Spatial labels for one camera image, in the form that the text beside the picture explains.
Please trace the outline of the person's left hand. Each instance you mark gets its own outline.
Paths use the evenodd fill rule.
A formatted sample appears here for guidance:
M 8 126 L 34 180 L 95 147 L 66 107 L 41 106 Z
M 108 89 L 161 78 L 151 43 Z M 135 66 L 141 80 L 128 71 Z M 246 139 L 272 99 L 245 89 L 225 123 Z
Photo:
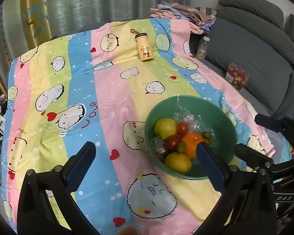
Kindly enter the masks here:
M 123 228 L 122 230 L 120 230 L 115 235 L 138 235 L 138 232 L 134 227 L 129 225 L 129 226 Z

